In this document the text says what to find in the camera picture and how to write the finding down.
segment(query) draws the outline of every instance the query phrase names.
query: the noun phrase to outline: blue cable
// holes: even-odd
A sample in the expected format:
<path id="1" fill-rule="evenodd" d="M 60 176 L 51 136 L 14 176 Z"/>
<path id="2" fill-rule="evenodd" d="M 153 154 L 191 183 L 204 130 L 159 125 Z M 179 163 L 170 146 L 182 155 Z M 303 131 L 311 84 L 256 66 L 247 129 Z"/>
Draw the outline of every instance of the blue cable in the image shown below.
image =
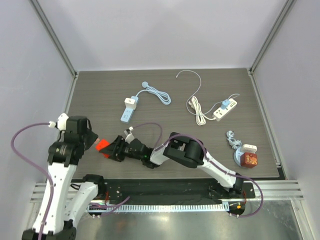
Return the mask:
<path id="1" fill-rule="evenodd" d="M 168 93 L 166 93 L 164 91 L 159 91 L 159 90 L 155 89 L 153 86 L 149 86 L 146 81 L 144 81 L 142 83 L 142 87 L 145 89 L 139 91 L 135 95 L 136 97 L 138 97 L 138 95 L 142 92 L 148 92 L 150 94 L 156 95 L 164 105 L 169 105 L 171 103 L 171 98 Z"/>

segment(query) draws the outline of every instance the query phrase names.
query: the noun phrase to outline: white cable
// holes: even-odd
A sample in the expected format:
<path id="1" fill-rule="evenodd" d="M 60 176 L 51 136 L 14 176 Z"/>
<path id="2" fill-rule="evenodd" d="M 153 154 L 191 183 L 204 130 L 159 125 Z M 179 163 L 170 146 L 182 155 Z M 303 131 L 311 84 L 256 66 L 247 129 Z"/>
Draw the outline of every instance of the white cable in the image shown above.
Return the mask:
<path id="1" fill-rule="evenodd" d="M 191 72 L 191 73 L 194 73 L 198 76 L 199 80 L 200 80 L 200 84 L 199 84 L 199 87 L 198 89 L 194 92 L 194 94 L 192 94 L 187 100 L 186 100 L 186 109 L 188 110 L 189 113 L 191 113 L 192 115 L 195 115 L 195 121 L 196 121 L 196 124 L 198 124 L 199 126 L 201 125 L 205 125 L 206 124 L 206 119 L 208 120 L 216 120 L 216 118 L 208 118 L 207 116 L 205 116 L 206 114 L 208 114 L 209 112 L 211 112 L 211 110 L 217 105 L 217 104 L 220 104 L 222 103 L 223 101 L 219 101 L 219 102 L 216 102 L 211 108 L 209 111 L 207 111 L 206 113 L 203 113 L 202 110 L 201 110 L 201 105 L 198 101 L 198 99 L 195 97 L 195 94 L 199 91 L 201 85 L 202 85 L 202 79 L 200 77 L 200 75 L 198 73 L 196 73 L 195 71 L 192 71 L 192 70 L 182 70 L 180 72 L 178 72 L 178 74 L 175 76 L 175 78 L 177 79 L 179 77 L 179 74 L 182 73 L 182 72 Z M 239 97 L 240 94 L 239 93 L 234 93 L 232 95 L 230 95 L 228 97 L 228 100 L 232 97 L 232 96 L 235 96 L 234 99 L 236 97 Z M 195 113 L 191 112 L 190 109 L 189 109 L 189 106 L 191 108 L 193 108 L 195 110 Z"/>
<path id="2" fill-rule="evenodd" d="M 237 150 L 242 146 L 242 142 L 240 140 L 236 140 L 234 136 L 235 136 L 235 133 L 233 131 L 226 132 L 226 137 L 227 137 L 227 140 L 229 141 L 230 146 L 232 147 L 232 149 Z"/>
<path id="3" fill-rule="evenodd" d="M 142 83 L 142 87 L 145 88 L 144 90 L 139 91 L 135 96 L 138 97 L 138 95 L 142 92 L 148 92 L 150 94 L 154 94 L 156 95 L 160 101 L 164 104 L 164 105 L 169 105 L 171 103 L 171 98 L 169 96 L 168 93 L 164 92 L 164 91 L 159 91 L 156 88 L 149 86 L 148 83 L 146 81 L 144 81 Z"/>

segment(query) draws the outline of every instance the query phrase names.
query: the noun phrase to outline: brown box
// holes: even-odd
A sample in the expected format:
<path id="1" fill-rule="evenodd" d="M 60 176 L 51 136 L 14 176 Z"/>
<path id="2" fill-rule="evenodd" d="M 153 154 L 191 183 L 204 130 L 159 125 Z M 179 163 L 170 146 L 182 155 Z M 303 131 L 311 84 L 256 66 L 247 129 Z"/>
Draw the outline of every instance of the brown box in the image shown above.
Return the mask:
<path id="1" fill-rule="evenodd" d="M 240 158 L 241 166 L 246 168 L 254 168 L 258 165 L 258 156 L 255 153 L 245 152 Z"/>

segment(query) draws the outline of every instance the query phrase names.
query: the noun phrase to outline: gray wood grain surface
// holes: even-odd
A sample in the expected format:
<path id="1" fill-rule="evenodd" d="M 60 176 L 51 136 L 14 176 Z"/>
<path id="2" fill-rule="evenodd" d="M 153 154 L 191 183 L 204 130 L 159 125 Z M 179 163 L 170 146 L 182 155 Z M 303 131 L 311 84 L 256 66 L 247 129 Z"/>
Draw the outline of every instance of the gray wood grain surface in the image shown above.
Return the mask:
<path id="1" fill-rule="evenodd" d="M 221 121 L 207 121 L 198 126 L 195 116 L 186 110 L 186 100 L 199 86 L 199 78 L 191 72 L 179 70 L 128 70 L 80 72 L 75 85 L 69 114 L 87 116 L 93 131 L 101 139 L 112 142 L 124 135 L 129 126 L 146 122 L 157 122 L 163 127 L 162 142 L 171 132 L 197 137 L 205 144 L 211 155 L 227 168 L 249 177 L 278 177 L 275 160 L 260 115 L 258 104 L 246 69 L 199 69 L 202 87 L 196 94 L 203 112 L 234 93 L 238 105 Z M 142 90 L 141 83 L 167 92 L 172 102 L 163 105 L 153 94 L 143 92 L 128 124 L 120 118 L 125 110 L 125 98 Z M 232 130 L 235 138 L 244 144 L 258 148 L 258 166 L 252 169 L 239 167 L 233 160 L 234 150 L 227 142 L 226 132 Z M 134 136 L 153 147 L 159 136 L 157 126 L 149 125 L 134 130 Z M 146 178 L 207 178 L 205 172 L 184 167 L 174 161 L 166 161 L 156 169 L 149 169 L 135 159 L 116 162 L 104 158 L 94 147 L 88 150 L 79 162 L 75 178 L 85 174 L 98 174 L 106 179 Z"/>

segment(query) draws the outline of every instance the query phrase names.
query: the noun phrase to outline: white backdrop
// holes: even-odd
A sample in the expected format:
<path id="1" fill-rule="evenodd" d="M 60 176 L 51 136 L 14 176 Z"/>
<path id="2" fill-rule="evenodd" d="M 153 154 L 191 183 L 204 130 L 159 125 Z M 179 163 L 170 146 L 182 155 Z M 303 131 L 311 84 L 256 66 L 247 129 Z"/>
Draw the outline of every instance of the white backdrop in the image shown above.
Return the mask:
<path id="1" fill-rule="evenodd" d="M 320 1 L 298 0 L 256 69 L 289 177 L 297 179 L 320 239 Z"/>
<path id="2" fill-rule="evenodd" d="M 39 0 L 79 70 L 251 67 L 285 0 Z"/>
<path id="3" fill-rule="evenodd" d="M 55 120 L 64 110 L 72 76 L 27 0 L 0 1 L 0 239 L 21 239 L 36 182 L 44 176 L 17 157 L 12 136 L 26 125 Z M 46 168 L 57 131 L 23 132 L 16 147 Z"/>

